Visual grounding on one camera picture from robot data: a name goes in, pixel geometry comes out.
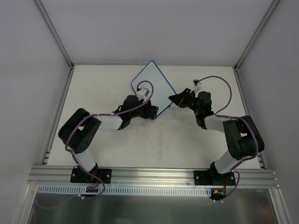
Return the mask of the blue framed whiteboard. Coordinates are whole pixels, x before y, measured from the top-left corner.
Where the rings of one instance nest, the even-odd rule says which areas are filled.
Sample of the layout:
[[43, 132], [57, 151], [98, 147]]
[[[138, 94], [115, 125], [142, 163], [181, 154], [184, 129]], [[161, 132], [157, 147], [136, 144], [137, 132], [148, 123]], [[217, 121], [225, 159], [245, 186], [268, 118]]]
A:
[[137, 93], [137, 86], [139, 84], [139, 88], [147, 88], [150, 91], [150, 95], [151, 85], [144, 81], [151, 82], [154, 87], [151, 104], [158, 107], [158, 118], [171, 106], [172, 101], [169, 100], [169, 96], [176, 95], [177, 93], [154, 61], [149, 61], [136, 77], [133, 78], [130, 84], [135, 93]]

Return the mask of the black whiteboard eraser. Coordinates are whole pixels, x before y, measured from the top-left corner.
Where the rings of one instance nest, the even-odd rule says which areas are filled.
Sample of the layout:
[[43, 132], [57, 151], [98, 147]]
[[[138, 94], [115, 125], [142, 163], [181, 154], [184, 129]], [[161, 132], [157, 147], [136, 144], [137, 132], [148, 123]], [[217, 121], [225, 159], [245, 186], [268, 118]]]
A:
[[158, 110], [159, 110], [159, 107], [153, 106], [153, 113], [155, 113], [157, 115]]

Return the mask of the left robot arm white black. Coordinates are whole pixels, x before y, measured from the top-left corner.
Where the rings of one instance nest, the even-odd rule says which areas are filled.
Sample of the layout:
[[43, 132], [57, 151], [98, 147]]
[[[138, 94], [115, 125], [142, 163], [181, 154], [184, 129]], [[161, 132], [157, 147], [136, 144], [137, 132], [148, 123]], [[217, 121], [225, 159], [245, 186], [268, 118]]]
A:
[[67, 120], [58, 132], [65, 150], [71, 153], [73, 160], [87, 182], [93, 182], [98, 176], [98, 165], [88, 149], [99, 130], [122, 130], [132, 119], [155, 119], [159, 107], [150, 100], [143, 100], [136, 95], [129, 95], [122, 105], [111, 114], [90, 114], [79, 108]]

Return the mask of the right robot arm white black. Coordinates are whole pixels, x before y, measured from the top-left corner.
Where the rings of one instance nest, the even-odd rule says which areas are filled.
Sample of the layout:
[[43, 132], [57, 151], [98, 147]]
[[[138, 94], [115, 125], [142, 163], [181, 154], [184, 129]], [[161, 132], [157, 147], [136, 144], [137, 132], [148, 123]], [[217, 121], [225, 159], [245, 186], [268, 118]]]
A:
[[249, 116], [229, 117], [212, 111], [211, 94], [201, 91], [195, 94], [186, 88], [180, 94], [169, 96], [180, 108], [191, 109], [196, 123], [204, 130], [214, 130], [225, 135], [227, 150], [221, 158], [212, 162], [204, 173], [194, 171], [195, 185], [235, 185], [233, 170], [241, 163], [257, 157], [264, 150], [264, 141], [253, 119]]

